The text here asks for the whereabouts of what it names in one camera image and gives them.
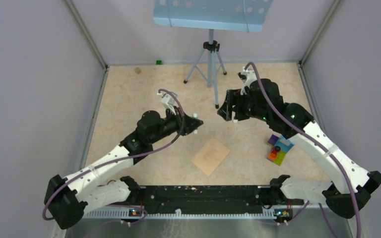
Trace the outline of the green white glue stick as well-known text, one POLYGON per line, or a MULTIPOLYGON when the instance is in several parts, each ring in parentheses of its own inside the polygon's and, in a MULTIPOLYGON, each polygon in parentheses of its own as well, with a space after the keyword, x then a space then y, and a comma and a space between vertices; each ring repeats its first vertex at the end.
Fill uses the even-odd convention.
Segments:
POLYGON ((197 126, 197 119, 198 119, 198 115, 197 115, 197 113, 193 113, 192 114, 192 118, 193 118, 193 120, 194 120, 194 122, 193 122, 193 134, 197 134, 197 128, 198 128, 198 126, 197 126))

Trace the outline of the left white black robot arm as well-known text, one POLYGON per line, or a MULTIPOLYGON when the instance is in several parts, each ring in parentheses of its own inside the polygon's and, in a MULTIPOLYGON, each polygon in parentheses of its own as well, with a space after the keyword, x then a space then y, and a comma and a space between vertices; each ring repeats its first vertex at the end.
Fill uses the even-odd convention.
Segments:
POLYGON ((139 199, 139 186, 127 177, 112 185, 101 183, 121 170, 132 167, 146 156, 156 153, 153 144, 176 134, 193 133, 204 122, 185 113, 178 107, 166 110, 165 118, 157 111, 146 111, 137 121, 136 129, 105 156, 76 173, 62 177, 53 176, 48 183, 44 199, 44 220, 54 220, 65 230, 95 209, 114 202, 135 204, 139 199))

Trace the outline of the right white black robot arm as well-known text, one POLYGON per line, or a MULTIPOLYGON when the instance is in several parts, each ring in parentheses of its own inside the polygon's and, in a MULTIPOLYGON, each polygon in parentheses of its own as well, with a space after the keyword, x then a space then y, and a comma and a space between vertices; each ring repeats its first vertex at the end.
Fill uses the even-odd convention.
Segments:
POLYGON ((226 121, 254 118, 266 122, 328 175, 326 181, 288 175, 272 179, 271 198, 277 204, 285 204, 289 199, 324 203, 338 216, 350 219, 359 214, 381 185, 380 172, 369 172, 351 160, 304 107, 284 102, 278 85, 269 79, 247 81, 241 89, 228 90, 217 113, 226 121))

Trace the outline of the grey tripod stand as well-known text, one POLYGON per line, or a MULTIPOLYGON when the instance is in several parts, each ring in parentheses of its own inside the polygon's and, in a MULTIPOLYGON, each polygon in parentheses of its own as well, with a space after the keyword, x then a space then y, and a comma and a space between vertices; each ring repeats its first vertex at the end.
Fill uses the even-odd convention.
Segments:
POLYGON ((219 50, 220 43, 218 43, 218 41, 214 39, 214 29, 209 29, 208 41, 203 43, 202 49, 199 53, 196 62, 192 65, 186 78, 183 81, 184 84, 187 84, 194 70, 196 69, 202 76, 202 78, 206 81, 206 86, 208 88, 212 87, 214 90, 215 109, 219 109, 217 74, 220 70, 222 71, 223 75, 228 74, 219 50), (207 74, 204 74, 204 72, 198 66, 204 53, 207 53, 207 74))

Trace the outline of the colourful toy block stack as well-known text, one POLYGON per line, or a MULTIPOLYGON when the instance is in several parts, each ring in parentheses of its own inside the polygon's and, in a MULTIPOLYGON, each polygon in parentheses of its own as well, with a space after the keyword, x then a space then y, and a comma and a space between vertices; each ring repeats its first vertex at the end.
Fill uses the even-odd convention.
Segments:
POLYGON ((282 164, 286 154, 294 147, 294 143, 284 136, 274 134, 270 136, 267 144, 271 146, 271 149, 266 158, 278 166, 282 164))

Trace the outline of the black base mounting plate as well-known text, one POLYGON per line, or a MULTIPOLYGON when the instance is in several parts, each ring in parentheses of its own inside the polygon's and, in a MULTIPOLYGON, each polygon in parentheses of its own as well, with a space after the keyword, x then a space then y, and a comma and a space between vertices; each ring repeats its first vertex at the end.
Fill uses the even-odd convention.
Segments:
POLYGON ((185 215, 260 214, 277 205, 269 187, 258 185, 142 186, 124 204, 144 208, 148 214, 185 215))

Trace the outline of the blue music stand tray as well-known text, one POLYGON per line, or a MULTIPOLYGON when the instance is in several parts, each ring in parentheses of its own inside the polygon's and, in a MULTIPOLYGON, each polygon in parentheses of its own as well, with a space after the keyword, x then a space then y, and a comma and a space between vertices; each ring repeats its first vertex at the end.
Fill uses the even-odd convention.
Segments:
POLYGON ((273 0, 155 0, 161 26, 260 32, 273 0))

